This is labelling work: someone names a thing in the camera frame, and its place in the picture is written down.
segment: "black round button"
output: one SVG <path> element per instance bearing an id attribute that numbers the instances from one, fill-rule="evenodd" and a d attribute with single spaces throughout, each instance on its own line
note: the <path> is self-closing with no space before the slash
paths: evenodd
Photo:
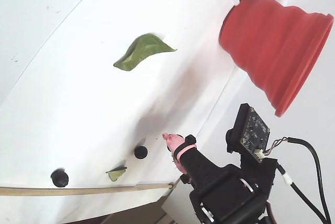
<path id="1" fill-rule="evenodd" d="M 64 169 L 57 169 L 51 174 L 52 182 L 56 187 L 66 187 L 69 183 L 69 176 Z"/>
<path id="2" fill-rule="evenodd" d="M 148 155 L 148 149 L 141 145 L 134 149 L 134 154 L 137 159 L 142 160 Z"/>

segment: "green leaf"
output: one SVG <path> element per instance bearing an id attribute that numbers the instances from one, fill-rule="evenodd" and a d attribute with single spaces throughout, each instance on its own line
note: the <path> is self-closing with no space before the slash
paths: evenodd
<path id="1" fill-rule="evenodd" d="M 126 172 L 126 167 L 110 170 L 108 173 L 111 181 L 117 181 L 117 179 Z"/>
<path id="2" fill-rule="evenodd" d="M 144 34 L 134 40 L 126 54 L 114 63 L 114 67 L 131 71 L 150 55 L 176 51 L 154 34 Z"/>

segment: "white connector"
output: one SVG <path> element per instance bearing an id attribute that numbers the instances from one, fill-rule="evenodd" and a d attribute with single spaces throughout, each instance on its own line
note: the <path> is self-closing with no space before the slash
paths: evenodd
<path id="1" fill-rule="evenodd" d="M 262 149 L 255 149 L 254 154 L 256 154 L 256 156 L 257 156 L 259 159 L 263 159 L 263 158 L 265 158 L 265 155 L 264 155 Z"/>
<path id="2" fill-rule="evenodd" d="M 285 172 L 285 173 L 282 175 L 282 177 L 283 177 L 283 179 L 284 179 L 284 181 L 285 181 L 285 184 L 286 184 L 287 186 L 291 186 L 291 185 L 292 185 L 293 180 L 292 180 L 292 178 L 289 176 L 288 173 Z"/>

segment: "red collapsible funnel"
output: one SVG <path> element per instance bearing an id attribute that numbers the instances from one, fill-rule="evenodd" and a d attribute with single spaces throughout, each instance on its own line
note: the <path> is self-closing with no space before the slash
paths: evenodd
<path id="1" fill-rule="evenodd" d="M 318 59 L 333 21 L 329 14 L 308 14 L 274 0 L 241 0 L 224 20 L 219 42 L 280 117 Z"/>

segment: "wooden stick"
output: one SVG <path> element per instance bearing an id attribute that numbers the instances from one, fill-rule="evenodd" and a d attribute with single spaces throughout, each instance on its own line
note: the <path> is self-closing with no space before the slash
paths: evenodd
<path id="1" fill-rule="evenodd" d="M 132 192 L 159 188 L 173 188 L 173 184 L 143 184 L 136 186 L 115 186 L 100 188 L 20 188 L 0 187 L 0 196 L 61 196 L 61 195 L 85 195 L 108 194 L 119 192 Z"/>

